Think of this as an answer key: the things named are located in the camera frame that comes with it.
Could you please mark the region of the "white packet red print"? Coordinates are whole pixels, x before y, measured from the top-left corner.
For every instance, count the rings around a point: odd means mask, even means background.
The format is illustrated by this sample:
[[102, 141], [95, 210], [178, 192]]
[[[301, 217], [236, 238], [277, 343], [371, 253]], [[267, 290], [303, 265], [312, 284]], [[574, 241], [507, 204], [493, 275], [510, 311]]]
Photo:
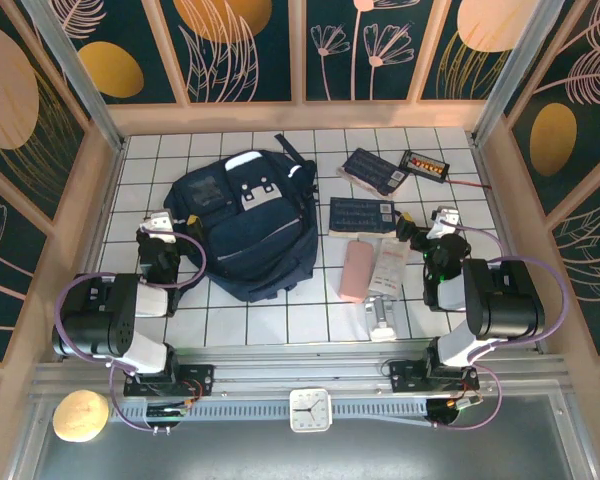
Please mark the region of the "white packet red print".
[[408, 243], [396, 238], [381, 240], [369, 283], [370, 296], [384, 296], [393, 300], [400, 298], [409, 249]]

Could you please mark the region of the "dark blue calculator box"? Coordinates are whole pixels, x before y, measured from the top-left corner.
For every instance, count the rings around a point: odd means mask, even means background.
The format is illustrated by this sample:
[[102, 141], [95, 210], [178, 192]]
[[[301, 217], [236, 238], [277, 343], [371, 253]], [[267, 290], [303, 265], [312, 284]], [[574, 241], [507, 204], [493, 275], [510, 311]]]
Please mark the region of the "dark blue calculator box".
[[328, 234], [340, 237], [394, 237], [394, 203], [384, 200], [332, 197], [329, 205]]

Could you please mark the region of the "navy blue backpack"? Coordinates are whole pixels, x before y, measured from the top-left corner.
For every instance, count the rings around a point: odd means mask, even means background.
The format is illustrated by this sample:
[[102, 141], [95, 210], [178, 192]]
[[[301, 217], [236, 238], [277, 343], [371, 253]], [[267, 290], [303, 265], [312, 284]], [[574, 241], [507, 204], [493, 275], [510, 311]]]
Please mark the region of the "navy blue backpack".
[[202, 222], [205, 276], [242, 302], [309, 280], [318, 253], [315, 161], [281, 134], [280, 151], [248, 150], [176, 180], [163, 205]]

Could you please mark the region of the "dark blue notebook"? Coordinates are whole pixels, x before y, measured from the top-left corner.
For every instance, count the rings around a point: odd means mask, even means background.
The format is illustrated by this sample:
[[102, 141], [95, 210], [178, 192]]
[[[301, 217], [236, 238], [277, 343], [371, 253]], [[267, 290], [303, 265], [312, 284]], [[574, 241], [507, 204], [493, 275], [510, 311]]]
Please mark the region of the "dark blue notebook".
[[394, 197], [408, 177], [407, 172], [362, 148], [353, 151], [336, 173], [375, 197], [386, 200]]

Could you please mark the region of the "pink pencil case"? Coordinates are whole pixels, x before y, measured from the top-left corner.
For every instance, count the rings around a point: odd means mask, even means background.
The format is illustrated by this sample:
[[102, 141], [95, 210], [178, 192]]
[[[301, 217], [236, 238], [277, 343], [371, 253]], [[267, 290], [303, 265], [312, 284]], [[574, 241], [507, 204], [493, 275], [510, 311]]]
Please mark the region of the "pink pencil case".
[[350, 241], [345, 252], [338, 296], [349, 303], [362, 303], [368, 294], [373, 270], [374, 248], [362, 241]]

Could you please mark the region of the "black battery charger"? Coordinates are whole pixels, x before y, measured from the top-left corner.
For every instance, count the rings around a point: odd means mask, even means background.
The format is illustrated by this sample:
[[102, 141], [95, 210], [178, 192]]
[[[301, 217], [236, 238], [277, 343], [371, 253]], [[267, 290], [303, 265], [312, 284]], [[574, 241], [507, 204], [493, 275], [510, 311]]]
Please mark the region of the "black battery charger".
[[445, 183], [450, 165], [444, 161], [436, 160], [426, 155], [407, 150], [404, 152], [398, 168], [406, 173], [413, 174], [437, 183]]

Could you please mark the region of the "round wooden disc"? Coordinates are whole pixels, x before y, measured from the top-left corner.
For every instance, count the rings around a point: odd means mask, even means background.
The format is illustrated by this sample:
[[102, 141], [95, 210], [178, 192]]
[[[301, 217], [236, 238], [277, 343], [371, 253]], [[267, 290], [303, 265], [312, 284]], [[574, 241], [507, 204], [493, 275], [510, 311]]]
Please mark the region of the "round wooden disc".
[[67, 395], [54, 411], [52, 426], [64, 441], [84, 443], [94, 439], [109, 418], [107, 399], [90, 390], [77, 390]]

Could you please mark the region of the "white square clock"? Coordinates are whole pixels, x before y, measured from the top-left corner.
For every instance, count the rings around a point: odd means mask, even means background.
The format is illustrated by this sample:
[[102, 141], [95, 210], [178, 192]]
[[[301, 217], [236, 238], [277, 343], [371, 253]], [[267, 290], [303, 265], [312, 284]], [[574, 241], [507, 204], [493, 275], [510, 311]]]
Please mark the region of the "white square clock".
[[324, 388], [292, 390], [289, 409], [290, 428], [294, 433], [326, 432], [333, 423], [331, 395]]

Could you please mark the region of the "grey metal shelf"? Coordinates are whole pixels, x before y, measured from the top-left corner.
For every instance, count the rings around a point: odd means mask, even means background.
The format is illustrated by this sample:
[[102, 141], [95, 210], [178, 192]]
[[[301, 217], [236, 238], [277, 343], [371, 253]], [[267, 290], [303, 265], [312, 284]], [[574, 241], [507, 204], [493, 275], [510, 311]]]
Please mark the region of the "grey metal shelf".
[[53, 431], [35, 406], [7, 480], [600, 480], [572, 411], [557, 394], [508, 396], [470, 431], [338, 419], [318, 434], [285, 420], [184, 422], [151, 435], [114, 421], [93, 440]]

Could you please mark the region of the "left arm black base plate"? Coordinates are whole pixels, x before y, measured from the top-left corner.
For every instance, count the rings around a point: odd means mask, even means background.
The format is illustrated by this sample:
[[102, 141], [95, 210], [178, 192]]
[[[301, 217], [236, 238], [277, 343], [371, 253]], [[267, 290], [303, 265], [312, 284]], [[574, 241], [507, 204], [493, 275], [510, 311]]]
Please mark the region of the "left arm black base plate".
[[212, 365], [179, 365], [160, 373], [128, 376], [123, 396], [200, 398], [211, 395], [213, 383]]

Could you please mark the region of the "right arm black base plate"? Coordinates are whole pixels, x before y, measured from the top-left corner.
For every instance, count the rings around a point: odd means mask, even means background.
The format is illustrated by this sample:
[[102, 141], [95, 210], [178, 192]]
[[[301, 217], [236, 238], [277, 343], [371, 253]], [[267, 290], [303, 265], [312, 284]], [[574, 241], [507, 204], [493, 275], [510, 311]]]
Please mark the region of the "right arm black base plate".
[[462, 392], [480, 389], [473, 367], [431, 366], [424, 360], [389, 363], [389, 379], [394, 393]]

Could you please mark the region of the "aluminium mounting rail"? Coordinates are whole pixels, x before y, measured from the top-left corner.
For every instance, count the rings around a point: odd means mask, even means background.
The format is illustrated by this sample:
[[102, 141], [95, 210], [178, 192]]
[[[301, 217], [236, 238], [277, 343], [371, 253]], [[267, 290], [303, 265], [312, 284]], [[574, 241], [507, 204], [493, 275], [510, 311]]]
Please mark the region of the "aluminium mounting rail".
[[[390, 342], [330, 342], [180, 349], [184, 364], [214, 367], [213, 399], [279, 400], [294, 389], [323, 387], [335, 398], [391, 394], [391, 360], [422, 357], [426, 339]], [[480, 385], [486, 395], [499, 381], [506, 396], [573, 392], [564, 359], [528, 349], [499, 349], [486, 355]]]

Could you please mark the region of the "aluminium frame post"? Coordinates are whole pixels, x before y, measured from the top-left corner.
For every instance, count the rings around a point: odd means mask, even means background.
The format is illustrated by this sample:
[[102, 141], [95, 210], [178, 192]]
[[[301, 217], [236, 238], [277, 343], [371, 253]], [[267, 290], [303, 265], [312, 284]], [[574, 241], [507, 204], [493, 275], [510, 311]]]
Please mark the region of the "aluminium frame post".
[[21, 1], [54, 57], [64, 68], [68, 80], [74, 86], [79, 98], [91, 115], [91, 119], [95, 122], [108, 144], [115, 151], [120, 152], [124, 137], [116, 127], [106, 103], [88, 75], [74, 45], [64, 33], [52, 7], [47, 0]]
[[565, 0], [538, 0], [521, 37], [498, 76], [487, 103], [472, 132], [474, 146], [480, 148], [504, 112], [525, 73], [559, 17]]

